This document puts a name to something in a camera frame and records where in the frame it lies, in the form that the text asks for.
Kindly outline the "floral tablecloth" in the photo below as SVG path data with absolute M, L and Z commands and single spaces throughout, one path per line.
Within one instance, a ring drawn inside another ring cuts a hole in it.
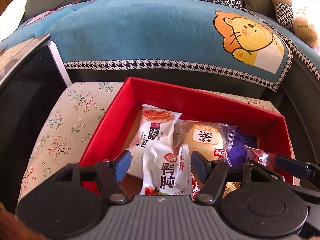
M 23 175 L 20 198 L 71 161 L 79 161 L 103 115 L 123 84 L 75 82 L 49 114 Z

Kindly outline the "blue sofa cover with lion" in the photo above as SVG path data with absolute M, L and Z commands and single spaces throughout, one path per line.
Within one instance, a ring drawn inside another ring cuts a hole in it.
M 73 3 L 20 25 L 1 47 L 50 35 L 67 69 L 172 69 L 277 90 L 299 58 L 319 78 L 319 55 L 273 20 L 196 0 Z

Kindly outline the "red cardboard box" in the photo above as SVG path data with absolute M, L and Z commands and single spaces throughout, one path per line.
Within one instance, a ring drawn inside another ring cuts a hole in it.
M 290 158 L 295 156 L 285 118 L 280 114 L 192 88 L 128 77 L 92 135 L 80 166 L 116 159 L 125 148 L 144 103 L 181 113 L 187 120 L 236 126 L 256 136 L 262 150 Z

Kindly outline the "white noodle snack bag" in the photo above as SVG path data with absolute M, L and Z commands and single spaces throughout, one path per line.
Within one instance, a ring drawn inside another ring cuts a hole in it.
M 172 147 L 174 127 L 181 115 L 156 106 L 143 105 L 139 130 L 128 148 L 132 156 L 131 166 L 127 172 L 129 175 L 143 178 L 143 153 L 151 142 L 156 141 Z

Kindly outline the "blue foil snack packet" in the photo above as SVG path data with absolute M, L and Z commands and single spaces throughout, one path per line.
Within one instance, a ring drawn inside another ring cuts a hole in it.
M 257 138 L 253 135 L 242 133 L 236 129 L 233 146 L 229 151 L 231 165 L 240 168 L 246 161 L 245 146 L 257 148 Z

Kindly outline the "round cake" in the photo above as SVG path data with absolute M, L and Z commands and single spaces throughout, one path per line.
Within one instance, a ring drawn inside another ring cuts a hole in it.
M 174 151 L 187 144 L 189 152 L 200 152 L 208 161 L 220 160 L 231 166 L 228 156 L 234 142 L 236 127 L 212 122 L 178 120 L 175 126 Z

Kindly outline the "black coffee table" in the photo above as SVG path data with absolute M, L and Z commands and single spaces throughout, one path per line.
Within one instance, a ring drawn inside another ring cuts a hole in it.
M 1 203 L 15 212 L 37 137 L 62 92 L 72 84 L 50 35 L 1 55 Z

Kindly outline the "red clear pastry packet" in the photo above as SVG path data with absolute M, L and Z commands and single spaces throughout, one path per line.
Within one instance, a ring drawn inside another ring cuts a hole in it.
M 249 146 L 245 146 L 245 151 L 246 151 L 246 162 L 253 160 L 269 169 L 274 168 L 274 160 L 275 160 L 274 154 L 265 152 L 258 148 L 251 148 Z

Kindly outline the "white duck gizzard packet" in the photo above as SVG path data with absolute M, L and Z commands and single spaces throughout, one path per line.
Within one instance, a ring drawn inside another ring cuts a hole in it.
M 141 195 L 193 195 L 190 154 L 187 144 L 177 153 L 166 145 L 153 142 L 143 154 Z

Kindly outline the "bread bag on sofa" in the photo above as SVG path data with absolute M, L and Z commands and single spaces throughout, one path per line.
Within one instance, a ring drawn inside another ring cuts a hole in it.
M 319 2 L 292 0 L 295 35 L 319 54 Z

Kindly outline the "red Trolli candy packet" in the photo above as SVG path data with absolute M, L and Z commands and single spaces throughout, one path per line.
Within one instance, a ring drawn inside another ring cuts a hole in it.
M 191 173 L 191 182 L 192 182 L 192 199 L 194 201 L 196 196 L 200 192 L 200 187 L 199 187 L 199 185 L 198 185 L 193 173 Z

